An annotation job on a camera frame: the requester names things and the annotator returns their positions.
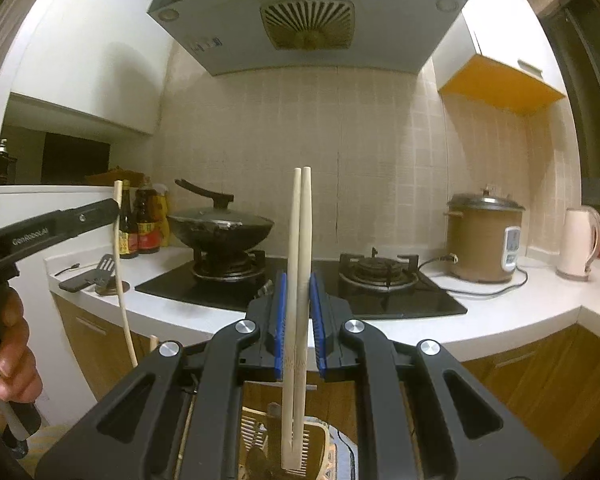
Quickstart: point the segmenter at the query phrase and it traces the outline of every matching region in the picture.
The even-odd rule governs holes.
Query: gas stove
[[[277,273],[286,271],[286,258],[265,256],[263,251],[250,251],[248,262],[239,266],[239,279],[232,279],[226,269],[222,279],[209,277],[208,267],[196,255],[186,263],[136,286],[138,292],[205,305],[246,312],[249,302],[272,290]],[[353,313],[361,319],[406,319],[415,317],[465,314],[466,309],[418,270],[418,256],[407,254],[395,260],[363,254],[341,254],[339,260],[314,260],[325,291],[349,301]]]

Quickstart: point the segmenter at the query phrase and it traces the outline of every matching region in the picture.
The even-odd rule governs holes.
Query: finger
[[[29,383],[29,385],[24,388],[24,390],[16,396],[15,402],[34,402],[42,393],[42,378],[40,375],[36,373],[36,376]]]
[[[24,307],[18,293],[10,288],[0,318],[5,327],[14,326],[24,316]]]
[[[33,352],[27,348],[13,373],[13,377],[0,378],[0,399],[15,400],[29,386],[37,374],[36,358]]]
[[[10,377],[27,349],[29,325],[21,319],[2,334],[0,345],[0,375]]]

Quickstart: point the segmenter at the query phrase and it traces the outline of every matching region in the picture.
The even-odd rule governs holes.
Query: blue gripper pad
[[[276,354],[274,360],[274,368],[276,370],[276,378],[282,379],[282,363],[285,352],[285,314],[286,314],[286,272],[280,276],[280,293],[276,298],[276,309],[278,317],[276,320]]]
[[[309,278],[309,300],[311,304],[311,318],[314,326],[314,345],[315,345],[315,364],[318,367],[320,377],[324,378],[324,371],[327,364],[324,323],[322,321],[322,308],[320,307],[320,295],[318,294],[318,281],[315,272],[311,273]]]

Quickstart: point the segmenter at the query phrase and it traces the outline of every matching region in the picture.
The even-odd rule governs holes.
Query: electric kettle
[[[564,215],[556,273],[585,282],[600,252],[600,214],[589,206],[570,207]]]

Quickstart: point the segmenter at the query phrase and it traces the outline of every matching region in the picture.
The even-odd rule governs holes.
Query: wooden chopstick
[[[300,469],[298,461],[293,460],[291,446],[294,412],[294,367],[296,359],[301,172],[300,168],[294,170],[288,258],[286,264],[285,341],[282,368],[282,437],[280,439],[280,456],[282,457],[281,466],[283,469]]]
[[[294,420],[291,456],[294,469],[302,464],[304,402],[306,395],[306,346],[309,329],[309,278],[312,255],[311,168],[302,168],[300,234],[298,240],[298,306],[296,312],[296,360],[294,364]]]
[[[122,206],[122,181],[117,180],[113,185],[113,194],[118,207]],[[113,260],[116,264],[116,294],[118,295],[118,304],[120,305],[120,312],[122,313],[122,329],[125,333],[126,349],[129,351],[129,358],[131,364],[136,367],[138,366],[138,358],[136,357],[136,350],[134,349],[134,342],[131,339],[131,330],[129,330],[129,321],[126,318],[126,304],[125,304],[125,291],[122,287],[122,266],[120,265],[120,234],[118,232],[120,228],[120,215],[116,219],[113,227]]]

